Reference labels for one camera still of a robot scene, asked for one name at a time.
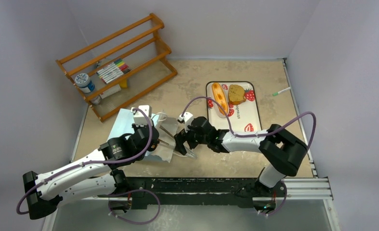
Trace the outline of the metal kitchen tongs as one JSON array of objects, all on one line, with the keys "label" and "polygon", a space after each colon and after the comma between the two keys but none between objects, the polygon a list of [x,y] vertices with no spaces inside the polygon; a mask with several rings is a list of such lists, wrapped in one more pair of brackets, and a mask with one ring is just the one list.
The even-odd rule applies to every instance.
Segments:
[{"label": "metal kitchen tongs", "polygon": [[[173,135],[167,130],[165,129],[163,126],[160,126],[159,127],[162,131],[164,131],[168,136],[170,136],[171,138],[173,138]],[[178,157],[190,157],[192,159],[197,159],[197,155],[187,146],[184,146],[185,150],[187,151],[186,154],[179,154],[177,151],[173,151],[173,154],[178,156]]]}]

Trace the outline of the long orange fake bread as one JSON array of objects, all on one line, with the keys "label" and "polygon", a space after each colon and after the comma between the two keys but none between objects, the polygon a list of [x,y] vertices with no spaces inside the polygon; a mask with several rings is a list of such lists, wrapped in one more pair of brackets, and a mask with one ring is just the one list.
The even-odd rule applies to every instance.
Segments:
[{"label": "long orange fake bread", "polygon": [[212,95],[214,100],[220,105],[216,106],[217,114],[219,117],[224,118],[225,114],[229,113],[229,105],[221,84],[214,82],[211,85]]}]

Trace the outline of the brown fake bread slice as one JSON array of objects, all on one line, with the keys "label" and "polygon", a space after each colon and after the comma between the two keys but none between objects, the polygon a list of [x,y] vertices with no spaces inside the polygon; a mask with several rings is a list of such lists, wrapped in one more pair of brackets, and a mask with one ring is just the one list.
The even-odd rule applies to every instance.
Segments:
[{"label": "brown fake bread slice", "polygon": [[245,90],[242,86],[232,84],[228,89],[228,100],[232,105],[239,105],[246,101]]}]

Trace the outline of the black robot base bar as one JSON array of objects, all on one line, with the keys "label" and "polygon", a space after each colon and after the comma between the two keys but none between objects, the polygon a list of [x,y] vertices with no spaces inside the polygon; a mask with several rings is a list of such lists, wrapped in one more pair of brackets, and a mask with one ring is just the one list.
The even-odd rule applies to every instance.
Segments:
[{"label": "black robot base bar", "polygon": [[255,178],[117,178],[112,197],[124,197],[131,209],[148,205],[232,205],[253,208],[269,216],[281,208],[287,197],[283,181],[273,188]]}]

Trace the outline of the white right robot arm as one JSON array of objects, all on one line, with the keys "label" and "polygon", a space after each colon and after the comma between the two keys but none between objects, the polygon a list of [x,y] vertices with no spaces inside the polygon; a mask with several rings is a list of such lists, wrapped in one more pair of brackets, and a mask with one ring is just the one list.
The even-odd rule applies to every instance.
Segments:
[{"label": "white right robot arm", "polygon": [[237,151],[261,153],[269,161],[255,183],[258,194],[267,196],[286,176],[296,176],[308,146],[278,124],[258,132],[232,133],[216,129],[203,116],[181,115],[177,121],[184,128],[174,135],[175,151],[186,155],[198,145],[205,145],[216,153]]}]

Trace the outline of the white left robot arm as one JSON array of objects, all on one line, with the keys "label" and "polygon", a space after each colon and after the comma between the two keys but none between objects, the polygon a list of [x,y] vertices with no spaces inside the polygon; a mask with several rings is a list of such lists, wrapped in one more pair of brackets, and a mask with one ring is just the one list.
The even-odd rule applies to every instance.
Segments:
[{"label": "white left robot arm", "polygon": [[129,194],[132,187],[120,167],[142,160],[159,143],[159,132],[154,126],[133,125],[132,128],[133,133],[111,138],[64,167],[47,173],[25,173],[25,195],[16,207],[17,214],[27,214],[36,220],[75,200]]}]

